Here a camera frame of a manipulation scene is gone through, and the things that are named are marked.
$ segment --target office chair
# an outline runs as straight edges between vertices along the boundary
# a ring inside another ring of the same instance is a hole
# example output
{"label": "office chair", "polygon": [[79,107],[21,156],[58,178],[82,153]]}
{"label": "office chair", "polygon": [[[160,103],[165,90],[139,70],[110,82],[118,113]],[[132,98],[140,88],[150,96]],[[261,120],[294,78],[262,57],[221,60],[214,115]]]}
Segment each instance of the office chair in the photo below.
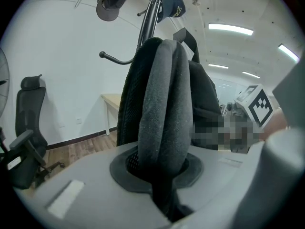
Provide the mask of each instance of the office chair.
{"label": "office chair", "polygon": [[38,187],[55,167],[65,167],[62,162],[45,167],[43,160],[48,143],[39,130],[40,111],[46,93],[46,88],[40,87],[41,76],[25,77],[17,94],[17,138],[10,144],[6,159],[8,163],[17,157],[21,158],[21,162],[9,171],[12,185],[20,189],[28,189],[33,181]]}

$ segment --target cap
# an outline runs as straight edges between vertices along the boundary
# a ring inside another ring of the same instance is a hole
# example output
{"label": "cap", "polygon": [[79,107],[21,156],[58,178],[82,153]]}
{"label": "cap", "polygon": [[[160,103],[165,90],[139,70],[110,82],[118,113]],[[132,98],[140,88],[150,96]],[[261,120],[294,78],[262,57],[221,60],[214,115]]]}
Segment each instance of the cap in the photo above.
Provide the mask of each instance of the cap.
{"label": "cap", "polygon": [[126,0],[97,0],[96,13],[103,21],[113,21],[119,16]]}
{"label": "cap", "polygon": [[158,23],[167,17],[181,17],[184,13],[183,0],[162,0],[162,11],[158,15]]}

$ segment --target wall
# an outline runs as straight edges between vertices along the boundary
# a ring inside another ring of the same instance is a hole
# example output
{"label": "wall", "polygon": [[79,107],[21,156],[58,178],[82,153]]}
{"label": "wall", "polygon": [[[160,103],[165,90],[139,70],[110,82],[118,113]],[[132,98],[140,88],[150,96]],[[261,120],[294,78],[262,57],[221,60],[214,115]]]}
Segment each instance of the wall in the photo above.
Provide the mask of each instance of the wall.
{"label": "wall", "polygon": [[[26,76],[42,74],[47,93],[40,129],[49,144],[105,129],[101,94],[121,93],[129,66],[99,57],[100,51],[129,60],[134,56],[148,0],[127,0],[113,22],[96,15],[97,0],[26,0],[10,22],[0,47],[10,68],[10,95],[0,119],[7,137],[15,138],[16,94]],[[171,39],[176,32],[166,19],[156,36]],[[76,124],[76,118],[82,124]],[[116,126],[115,116],[110,117]]]}

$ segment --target gray cap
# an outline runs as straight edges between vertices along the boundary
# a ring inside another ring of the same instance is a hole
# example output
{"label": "gray cap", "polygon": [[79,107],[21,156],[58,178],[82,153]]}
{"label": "gray cap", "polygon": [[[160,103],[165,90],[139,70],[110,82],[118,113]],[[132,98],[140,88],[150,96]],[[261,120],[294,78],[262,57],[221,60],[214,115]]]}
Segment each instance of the gray cap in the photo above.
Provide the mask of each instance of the gray cap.
{"label": "gray cap", "polygon": [[96,13],[103,21],[113,21],[119,16],[120,8],[126,0],[98,0]]}

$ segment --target fluorescent light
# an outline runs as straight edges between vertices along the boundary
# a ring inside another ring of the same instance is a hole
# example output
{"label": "fluorescent light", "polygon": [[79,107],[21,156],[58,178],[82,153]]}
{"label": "fluorescent light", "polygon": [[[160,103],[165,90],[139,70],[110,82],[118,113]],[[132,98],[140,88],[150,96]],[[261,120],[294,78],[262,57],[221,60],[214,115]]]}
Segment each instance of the fluorescent light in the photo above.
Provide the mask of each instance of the fluorescent light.
{"label": "fluorescent light", "polygon": [[244,74],[248,74],[248,75],[253,76],[253,77],[256,77],[256,78],[260,78],[259,76],[255,75],[255,74],[250,74],[250,73],[248,73],[248,72],[246,72],[246,71],[243,71],[243,73],[244,73]]}
{"label": "fluorescent light", "polygon": [[222,24],[209,24],[209,29],[211,30],[224,30],[224,31],[234,31],[242,34],[246,34],[251,36],[253,34],[253,30],[245,29],[238,26],[233,25],[222,25]]}
{"label": "fluorescent light", "polygon": [[209,64],[209,66],[213,66],[213,67],[219,67],[219,68],[224,68],[224,69],[229,69],[229,67],[227,66],[221,66],[221,65],[217,65],[217,64]]}
{"label": "fluorescent light", "polygon": [[279,45],[278,48],[282,50],[284,53],[286,53],[290,58],[292,58],[294,61],[298,62],[300,59],[298,56],[296,56],[292,51],[290,51],[288,48],[286,48],[284,45]]}

